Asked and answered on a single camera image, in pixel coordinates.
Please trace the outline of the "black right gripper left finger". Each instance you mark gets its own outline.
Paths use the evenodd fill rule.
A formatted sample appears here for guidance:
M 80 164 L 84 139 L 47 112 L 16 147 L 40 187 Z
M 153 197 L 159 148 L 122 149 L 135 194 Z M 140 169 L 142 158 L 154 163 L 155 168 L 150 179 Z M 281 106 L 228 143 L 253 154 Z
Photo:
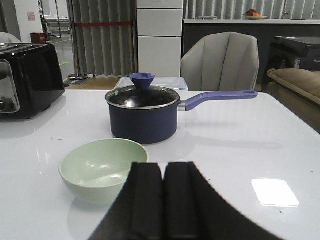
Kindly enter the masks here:
M 128 178 L 90 240 L 161 240 L 163 181 L 156 163 L 131 166 Z

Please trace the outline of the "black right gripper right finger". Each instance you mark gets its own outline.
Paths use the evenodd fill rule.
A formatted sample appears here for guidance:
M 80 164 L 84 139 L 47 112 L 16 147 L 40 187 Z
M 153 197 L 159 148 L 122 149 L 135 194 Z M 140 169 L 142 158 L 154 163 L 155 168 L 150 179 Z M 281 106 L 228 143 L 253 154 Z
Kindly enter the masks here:
M 238 212 L 193 162 L 171 162 L 164 174 L 167 240 L 276 240 Z

